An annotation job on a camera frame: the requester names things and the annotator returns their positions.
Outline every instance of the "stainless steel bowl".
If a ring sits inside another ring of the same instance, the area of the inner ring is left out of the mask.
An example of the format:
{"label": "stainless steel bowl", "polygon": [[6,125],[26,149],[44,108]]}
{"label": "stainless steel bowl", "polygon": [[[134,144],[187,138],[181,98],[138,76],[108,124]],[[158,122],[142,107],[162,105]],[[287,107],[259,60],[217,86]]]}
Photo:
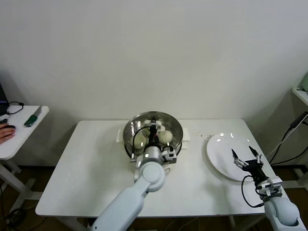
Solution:
{"label": "stainless steel bowl", "polygon": [[[183,129],[181,124],[178,122],[176,118],[171,115],[168,115],[163,112],[144,112],[135,117],[133,117],[124,127],[123,130],[123,140],[126,152],[129,156],[132,154],[132,139],[136,132],[147,126],[145,124],[146,120],[159,120],[162,123],[162,126],[166,128],[166,130],[170,131],[173,135],[173,140],[169,144],[172,146],[176,153],[179,154],[181,146],[182,146],[182,139],[183,139]],[[144,149],[134,149],[134,153],[136,156],[143,154]]]}

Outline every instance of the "white wall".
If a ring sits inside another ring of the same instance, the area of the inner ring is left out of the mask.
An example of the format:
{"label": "white wall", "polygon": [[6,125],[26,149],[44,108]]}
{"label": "white wall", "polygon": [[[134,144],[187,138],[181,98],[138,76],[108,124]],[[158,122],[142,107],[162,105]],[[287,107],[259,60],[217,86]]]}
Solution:
{"label": "white wall", "polygon": [[55,165],[78,121],[148,110],[241,117],[275,143],[264,126],[308,69],[307,8],[306,0],[2,0],[0,81],[11,100],[51,110],[15,160]]}

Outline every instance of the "wooden floor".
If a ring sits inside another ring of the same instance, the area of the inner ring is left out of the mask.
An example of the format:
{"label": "wooden floor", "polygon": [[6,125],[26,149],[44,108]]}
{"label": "wooden floor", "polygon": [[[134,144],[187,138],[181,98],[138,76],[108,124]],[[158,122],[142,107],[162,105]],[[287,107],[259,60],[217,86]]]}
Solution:
{"label": "wooden floor", "polygon": [[[43,191],[47,182],[52,174],[53,169],[51,168],[23,168],[21,174],[16,175],[23,183],[29,178],[36,178],[37,181],[33,186],[34,191]],[[295,180],[296,176],[291,170],[279,169],[276,170],[276,174],[283,180]],[[288,189],[286,190],[292,202],[294,202],[300,210],[301,218],[308,227],[308,194],[304,189]],[[11,187],[7,187],[4,191],[4,212],[7,213],[14,201],[16,200],[18,193]],[[33,207],[36,205],[36,201],[25,201],[23,207]],[[238,223],[245,219],[246,216],[235,217],[235,222]],[[41,223],[44,218],[35,214],[34,208],[30,210],[24,222],[18,227],[21,231],[26,231],[37,224]],[[86,218],[79,219],[84,225],[88,223]],[[158,230],[164,231],[166,226],[170,224],[167,231],[177,231],[182,225],[191,221],[187,226],[183,227],[181,231],[230,231],[231,226],[228,217],[206,217],[198,218],[140,218],[136,219],[131,225],[129,230]],[[7,231],[5,222],[3,219],[0,220],[0,231]],[[36,231],[69,231],[70,229],[63,225],[61,222],[54,218],[47,218],[42,225],[35,229]],[[271,225],[267,219],[263,219],[257,225],[250,229],[250,231],[271,231]]]}

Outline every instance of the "green knife handle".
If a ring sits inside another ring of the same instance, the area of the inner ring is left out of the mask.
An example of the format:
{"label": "green knife handle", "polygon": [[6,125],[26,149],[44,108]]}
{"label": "green knife handle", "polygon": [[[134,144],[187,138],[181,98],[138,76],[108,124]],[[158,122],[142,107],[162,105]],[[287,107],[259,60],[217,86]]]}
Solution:
{"label": "green knife handle", "polygon": [[24,126],[31,127],[37,119],[38,118],[35,115],[30,116],[30,118],[24,123]]}

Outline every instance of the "small white table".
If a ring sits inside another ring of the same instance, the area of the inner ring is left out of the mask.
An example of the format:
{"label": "small white table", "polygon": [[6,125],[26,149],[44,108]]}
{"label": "small white table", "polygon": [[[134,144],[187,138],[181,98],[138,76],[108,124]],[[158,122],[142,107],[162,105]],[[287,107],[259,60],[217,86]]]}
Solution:
{"label": "small white table", "polygon": [[[179,122],[189,131],[188,148],[170,165],[163,188],[146,196],[138,217],[263,214],[264,208],[250,208],[245,203],[241,182],[217,172],[204,151],[208,136],[234,132],[246,136],[263,154],[246,123],[241,119]],[[117,132],[125,124],[121,120],[78,123],[36,207],[38,215],[61,217],[73,230],[83,231],[84,227],[68,217],[98,217],[124,188],[133,185],[134,166],[123,144],[116,142]],[[264,172],[275,176],[263,160]],[[244,191],[251,204],[261,202],[253,182],[245,184]]]}
{"label": "small white table", "polygon": [[[24,123],[38,109],[38,107],[39,106],[24,106],[22,111],[14,115],[10,115],[8,118],[8,123],[16,127],[15,136],[0,144],[0,160],[12,170],[12,172],[10,172],[3,165],[0,165],[0,178],[5,181],[5,183],[2,185],[2,190],[5,189],[7,184],[9,184],[20,193],[10,211],[13,211],[16,208],[20,208],[26,199],[39,200],[42,194],[41,192],[31,191],[31,187],[34,184],[35,179],[29,179],[27,184],[24,185],[14,176],[15,173],[20,173],[21,169],[10,160],[15,156],[20,147],[25,143],[31,133],[36,129],[45,115],[49,112],[49,108],[47,106],[43,106],[35,124],[32,127],[25,128]],[[10,112],[15,112],[18,109],[20,109],[20,106],[10,106],[8,108]]]}

